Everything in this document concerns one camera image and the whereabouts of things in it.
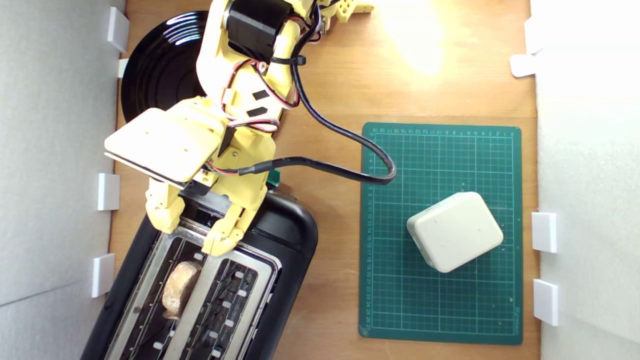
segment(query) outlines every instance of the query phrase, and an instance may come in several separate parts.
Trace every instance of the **foam board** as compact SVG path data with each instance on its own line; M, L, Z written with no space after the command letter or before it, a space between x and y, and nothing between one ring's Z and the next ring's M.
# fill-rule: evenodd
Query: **foam board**
M79 359L104 297L81 281L0 306L0 359Z

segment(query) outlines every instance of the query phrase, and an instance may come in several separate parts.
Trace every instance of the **wooden surface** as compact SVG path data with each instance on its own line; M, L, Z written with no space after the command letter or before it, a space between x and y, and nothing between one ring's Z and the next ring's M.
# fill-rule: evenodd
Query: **wooden surface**
M208 0L128 0L129 50L161 21ZM275 359L540 358L540 323L532 315L528 214L537 207L534 81L514 79L509 56L524 52L527 0L379 0L370 15L338 24L308 45L301 73L314 106L360 132L367 121L519 126L523 141L524 342L466 345L363 339L357 332L360 185L307 168L282 170L284 183L310 210L319 244ZM118 119L121 126L122 116ZM317 156L351 168L360 148L316 124L303 108L288 113L277 156ZM119 164L121 209L113 214L111 252L120 266L144 215L147 178Z

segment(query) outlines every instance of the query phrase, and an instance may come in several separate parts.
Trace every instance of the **yellow bracket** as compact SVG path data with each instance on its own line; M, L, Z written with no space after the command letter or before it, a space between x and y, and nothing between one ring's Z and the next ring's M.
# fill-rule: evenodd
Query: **yellow bracket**
M180 222L184 200L178 196L180 189L149 178L149 189L145 193L145 209L151 224L163 233L171 233Z

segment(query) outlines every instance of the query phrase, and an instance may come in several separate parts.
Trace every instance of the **black cable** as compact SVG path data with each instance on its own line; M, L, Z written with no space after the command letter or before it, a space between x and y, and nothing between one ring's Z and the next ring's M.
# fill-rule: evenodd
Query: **black cable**
M294 50L291 54L291 58L297 58L298 55L300 55L302 48L305 46L305 44L307 44L307 42L309 42L309 40L314 36L315 33L317 33L319 29L321 14L320 14L320 7L317 5L317 0L314 1L314 4L312 5L312 9L314 10L314 12L310 16L312 20L311 29L313 29L314 31L310 30L300 38L300 40L294 47ZM331 174L335 174L341 177L345 177L347 179L360 181L363 183L389 184L391 181L393 181L396 178L396 173L397 173L396 164L394 163L393 159L391 159L391 157L381 147L376 145L371 140L364 138L343 127L340 127L334 124L333 122L330 122L329 120L324 118L322 115L320 115L320 113L311 105L311 102L309 101L304 91L304 88L302 87L302 80L300 79L300 72L298 71L297 63L291 64L291 75L293 77L295 87L298 91L300 101L305 105L309 113L324 127L327 127L329 130L332 130L342 136L345 136L349 139L352 139L362 144L364 147L368 148L373 153L375 153L375 155L377 155L377 157L379 157L387 167L387 170L388 170L387 175L372 176L372 175L364 174L361 172L349 170L349 169L340 167L338 165L325 163L323 161L318 161L318 160L306 158L303 156L293 156L289 158L280 158L280 159L274 159L269 161L263 161L261 163L257 163L250 167L244 167L239 169L225 169L224 171L232 172L238 175L259 174L261 172L270 171L274 168L300 165L300 166L306 166L306 167L314 168L316 170L328 172Z

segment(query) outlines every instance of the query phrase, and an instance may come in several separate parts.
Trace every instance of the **green cutting mat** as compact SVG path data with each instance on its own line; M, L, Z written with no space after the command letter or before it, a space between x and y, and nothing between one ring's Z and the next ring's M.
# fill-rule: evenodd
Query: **green cutting mat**
M360 334L456 343L522 343L522 166L517 127L368 123L396 161L386 186L362 185ZM362 170L385 174L369 150ZM428 266L406 220L461 191L480 193L502 245L448 274Z

